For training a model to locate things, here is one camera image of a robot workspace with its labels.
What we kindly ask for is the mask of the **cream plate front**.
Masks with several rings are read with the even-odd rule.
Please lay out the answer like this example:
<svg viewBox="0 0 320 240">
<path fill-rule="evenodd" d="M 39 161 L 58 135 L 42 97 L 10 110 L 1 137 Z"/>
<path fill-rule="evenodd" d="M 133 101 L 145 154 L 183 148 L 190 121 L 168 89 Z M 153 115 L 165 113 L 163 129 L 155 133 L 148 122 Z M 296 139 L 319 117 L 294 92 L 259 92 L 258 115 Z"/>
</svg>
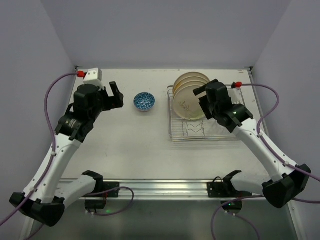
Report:
<svg viewBox="0 0 320 240">
<path fill-rule="evenodd" d="M 205 116 L 199 104 L 199 98 L 203 97 L 205 93 L 195 96 L 193 92 L 199 87 L 201 86 L 196 84 L 187 85 L 174 93 L 172 107 L 180 118 L 195 121 Z"/>
</svg>

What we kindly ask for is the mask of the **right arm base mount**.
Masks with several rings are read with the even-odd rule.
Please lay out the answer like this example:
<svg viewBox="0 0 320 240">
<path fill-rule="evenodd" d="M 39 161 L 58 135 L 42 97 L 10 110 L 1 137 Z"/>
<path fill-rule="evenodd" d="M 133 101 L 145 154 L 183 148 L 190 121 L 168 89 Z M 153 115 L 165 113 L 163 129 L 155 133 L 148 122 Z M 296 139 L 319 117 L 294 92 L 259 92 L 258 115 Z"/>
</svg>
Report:
<svg viewBox="0 0 320 240">
<path fill-rule="evenodd" d="M 209 198 L 241 198 L 252 196 L 248 191 L 239 191 L 231 183 L 232 176 L 216 177 L 206 183 Z"/>
</svg>

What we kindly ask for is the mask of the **blue patterned bowl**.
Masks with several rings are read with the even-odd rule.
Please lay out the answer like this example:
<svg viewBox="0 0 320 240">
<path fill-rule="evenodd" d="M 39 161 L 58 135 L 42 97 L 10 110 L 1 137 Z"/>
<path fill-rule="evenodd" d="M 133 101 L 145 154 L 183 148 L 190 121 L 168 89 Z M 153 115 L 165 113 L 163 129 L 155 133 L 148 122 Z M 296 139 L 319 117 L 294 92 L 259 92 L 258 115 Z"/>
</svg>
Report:
<svg viewBox="0 0 320 240">
<path fill-rule="evenodd" d="M 133 99 L 133 105 L 138 111 L 148 112 L 156 103 L 155 97 L 149 92 L 138 93 Z"/>
</svg>

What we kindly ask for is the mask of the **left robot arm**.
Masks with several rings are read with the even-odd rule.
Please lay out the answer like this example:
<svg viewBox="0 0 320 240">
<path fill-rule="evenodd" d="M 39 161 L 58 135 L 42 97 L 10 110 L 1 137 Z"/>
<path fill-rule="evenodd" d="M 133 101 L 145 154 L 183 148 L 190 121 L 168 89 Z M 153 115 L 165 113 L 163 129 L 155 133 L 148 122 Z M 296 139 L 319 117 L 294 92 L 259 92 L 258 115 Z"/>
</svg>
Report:
<svg viewBox="0 0 320 240">
<path fill-rule="evenodd" d="M 73 103 L 69 104 L 55 128 L 52 149 L 28 186 L 10 197 L 9 202 L 23 215 L 53 227 L 79 198 L 100 195 L 105 190 L 103 176 L 90 170 L 66 187 L 57 187 L 73 155 L 93 130 L 98 116 L 104 111 L 123 107 L 124 95 L 116 82 L 109 85 L 112 96 L 108 96 L 104 86 L 92 84 L 80 85 L 73 94 Z"/>
</svg>

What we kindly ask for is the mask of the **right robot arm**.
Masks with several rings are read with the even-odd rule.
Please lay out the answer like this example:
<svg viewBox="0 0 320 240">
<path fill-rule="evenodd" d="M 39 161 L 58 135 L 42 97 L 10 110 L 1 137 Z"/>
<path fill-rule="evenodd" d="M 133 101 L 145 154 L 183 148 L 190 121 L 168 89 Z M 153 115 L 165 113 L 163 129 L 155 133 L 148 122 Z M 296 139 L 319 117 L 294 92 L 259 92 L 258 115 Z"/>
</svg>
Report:
<svg viewBox="0 0 320 240">
<path fill-rule="evenodd" d="M 282 208 L 304 191 L 311 176 L 306 164 L 297 164 L 284 154 L 261 130 L 261 122 L 243 104 L 232 102 L 228 88 L 217 79 L 193 90 L 207 119 L 215 119 L 231 134 L 241 140 L 260 161 L 268 173 L 265 180 L 256 182 L 243 178 L 233 180 L 239 174 L 235 170 L 223 181 L 239 192 L 263 195 L 275 208 Z"/>
</svg>

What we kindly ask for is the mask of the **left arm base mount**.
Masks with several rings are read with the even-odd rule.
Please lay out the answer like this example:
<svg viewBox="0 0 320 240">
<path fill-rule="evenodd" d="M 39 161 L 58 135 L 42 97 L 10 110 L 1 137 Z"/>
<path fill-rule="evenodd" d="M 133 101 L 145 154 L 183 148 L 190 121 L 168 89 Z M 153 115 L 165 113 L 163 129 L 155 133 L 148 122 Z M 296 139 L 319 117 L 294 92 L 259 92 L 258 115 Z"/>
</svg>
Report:
<svg viewBox="0 0 320 240">
<path fill-rule="evenodd" d="M 107 205 L 108 198 L 118 198 L 120 183 L 117 181 L 104 181 L 100 189 L 84 195 L 84 208 L 87 211 L 102 210 Z"/>
</svg>

